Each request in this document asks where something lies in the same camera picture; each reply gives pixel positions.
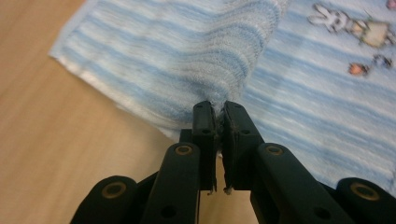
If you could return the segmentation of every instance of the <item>striped towel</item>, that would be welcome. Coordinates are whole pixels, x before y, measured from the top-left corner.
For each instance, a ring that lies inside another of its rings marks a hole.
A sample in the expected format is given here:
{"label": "striped towel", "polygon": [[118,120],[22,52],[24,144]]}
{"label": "striped towel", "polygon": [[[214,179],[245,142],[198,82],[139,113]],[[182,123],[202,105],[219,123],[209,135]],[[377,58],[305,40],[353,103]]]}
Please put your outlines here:
{"label": "striped towel", "polygon": [[361,177],[396,196],[394,0],[288,5],[87,1],[50,54],[173,139],[196,103],[236,101],[317,180]]}
{"label": "striped towel", "polygon": [[87,1],[51,55],[173,139],[236,100],[289,0]]}
{"label": "striped towel", "polygon": [[[317,180],[335,187],[356,176],[396,196],[396,11],[387,2],[293,1],[239,103]],[[365,24],[376,33],[353,33]]]}

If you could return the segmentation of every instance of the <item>wooden surface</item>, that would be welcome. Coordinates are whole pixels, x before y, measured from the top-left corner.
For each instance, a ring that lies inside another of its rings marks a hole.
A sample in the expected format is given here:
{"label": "wooden surface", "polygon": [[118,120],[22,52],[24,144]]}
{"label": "wooden surface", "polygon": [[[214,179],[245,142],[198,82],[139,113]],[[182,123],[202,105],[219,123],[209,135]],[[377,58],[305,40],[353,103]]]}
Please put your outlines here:
{"label": "wooden surface", "polygon": [[[98,181],[140,181],[173,144],[48,56],[82,2],[0,1],[1,224],[69,223]],[[257,223],[247,192],[203,193],[200,219]]]}

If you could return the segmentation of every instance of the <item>blue and white striped towel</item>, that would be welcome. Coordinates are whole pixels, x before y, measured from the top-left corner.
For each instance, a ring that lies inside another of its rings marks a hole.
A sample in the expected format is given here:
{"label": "blue and white striped towel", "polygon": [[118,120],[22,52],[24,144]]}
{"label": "blue and white striped towel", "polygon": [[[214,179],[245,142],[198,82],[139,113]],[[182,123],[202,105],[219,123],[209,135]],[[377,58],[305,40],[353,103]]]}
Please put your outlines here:
{"label": "blue and white striped towel", "polygon": [[358,176],[396,195],[396,11],[295,0],[270,38],[288,4],[87,1],[51,55],[174,139],[196,103],[237,101],[319,181]]}

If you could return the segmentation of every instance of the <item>cartoon print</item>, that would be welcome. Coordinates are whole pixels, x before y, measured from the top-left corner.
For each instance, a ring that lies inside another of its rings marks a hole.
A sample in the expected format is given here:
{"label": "cartoon print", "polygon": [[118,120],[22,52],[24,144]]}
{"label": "cartoon print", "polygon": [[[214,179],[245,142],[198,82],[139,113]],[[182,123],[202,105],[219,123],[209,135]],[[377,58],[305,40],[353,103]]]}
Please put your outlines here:
{"label": "cartoon print", "polygon": [[392,67],[392,59],[387,58],[382,54],[376,54],[374,55],[370,65],[365,65],[362,63],[350,63],[348,72],[350,75],[355,77],[367,77],[374,66],[390,69]]}
{"label": "cartoon print", "polygon": [[396,0],[388,0],[387,8],[389,10],[396,10]]}
{"label": "cartoon print", "polygon": [[330,33],[346,31],[373,48],[396,45],[396,34],[387,22],[350,19],[345,12],[327,9],[320,4],[315,4],[314,9],[320,15],[308,17],[309,22],[326,26]]}

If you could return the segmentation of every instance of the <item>white rabbit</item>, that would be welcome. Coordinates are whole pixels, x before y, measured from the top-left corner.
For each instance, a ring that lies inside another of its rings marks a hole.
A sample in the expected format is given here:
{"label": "white rabbit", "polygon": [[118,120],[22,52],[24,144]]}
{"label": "white rabbit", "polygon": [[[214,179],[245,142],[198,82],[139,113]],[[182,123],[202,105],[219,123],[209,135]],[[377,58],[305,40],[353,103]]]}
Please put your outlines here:
{"label": "white rabbit", "polygon": [[350,19],[345,12],[327,9],[320,4],[314,4],[314,9],[320,15],[308,17],[309,22],[325,25],[330,33],[346,31],[357,37],[361,43],[374,48],[396,44],[396,35],[389,29],[387,22]]}

